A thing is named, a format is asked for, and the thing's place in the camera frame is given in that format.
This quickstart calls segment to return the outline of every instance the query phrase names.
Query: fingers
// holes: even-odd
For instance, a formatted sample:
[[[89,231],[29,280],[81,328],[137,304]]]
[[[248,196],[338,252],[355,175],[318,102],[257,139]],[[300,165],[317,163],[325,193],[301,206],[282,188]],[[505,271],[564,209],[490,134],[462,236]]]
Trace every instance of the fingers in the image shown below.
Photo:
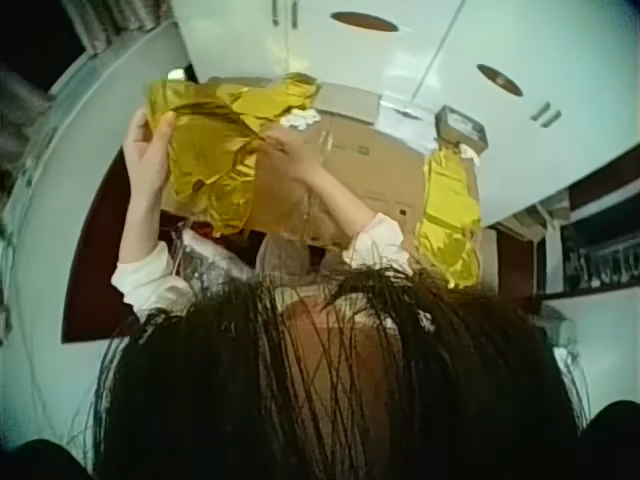
[[[144,141],[145,125],[147,124],[147,117],[144,113],[144,107],[140,107],[131,117],[129,122],[129,128],[125,141],[127,142],[142,142]]]
[[[158,128],[153,132],[153,138],[149,144],[149,150],[152,154],[166,153],[169,148],[169,142],[171,136],[176,128],[176,114],[175,112],[167,112],[164,114]]]

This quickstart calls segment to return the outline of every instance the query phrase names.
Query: white wall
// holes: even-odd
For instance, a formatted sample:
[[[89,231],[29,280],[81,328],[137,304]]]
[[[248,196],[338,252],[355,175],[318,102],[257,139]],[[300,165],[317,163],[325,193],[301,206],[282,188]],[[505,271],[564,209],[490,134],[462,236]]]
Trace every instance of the white wall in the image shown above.
[[[18,240],[9,292],[14,331],[2,348],[0,417],[8,446],[48,438],[80,456],[78,434],[106,342],[60,341],[76,244],[146,84],[188,63],[174,24],[140,38],[73,112],[51,150]]]
[[[575,322],[591,414],[616,400],[640,401],[640,289],[545,303]]]

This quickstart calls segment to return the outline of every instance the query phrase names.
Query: gold foil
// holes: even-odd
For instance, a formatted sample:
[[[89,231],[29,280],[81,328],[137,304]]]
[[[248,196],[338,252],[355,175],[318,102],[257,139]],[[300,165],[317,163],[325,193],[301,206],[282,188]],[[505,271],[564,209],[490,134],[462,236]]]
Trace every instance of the gold foil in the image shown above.
[[[217,233],[240,230],[251,211],[255,141],[292,108],[309,108],[316,91],[315,81],[301,74],[264,88],[154,82],[147,102],[151,128],[166,112],[176,113],[169,168],[180,211],[204,216]]]
[[[449,287],[468,287],[480,279],[473,240],[480,208],[469,195],[467,174],[457,151],[441,147],[425,159],[425,212],[416,228],[418,253],[446,277]]]

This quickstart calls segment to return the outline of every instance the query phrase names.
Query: brown cardboard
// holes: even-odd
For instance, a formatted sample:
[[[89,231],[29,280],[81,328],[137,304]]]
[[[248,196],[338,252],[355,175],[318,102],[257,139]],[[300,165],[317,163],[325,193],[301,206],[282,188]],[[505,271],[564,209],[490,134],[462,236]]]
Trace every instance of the brown cardboard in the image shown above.
[[[323,151],[322,165],[373,210],[398,222],[405,247],[413,238],[424,201],[423,156],[363,122],[322,112],[305,137]],[[344,247],[349,239],[322,201],[304,186],[256,169],[254,208],[247,228],[281,233],[320,246]]]
[[[313,108],[373,124],[378,118],[381,95],[336,83],[323,83]]]

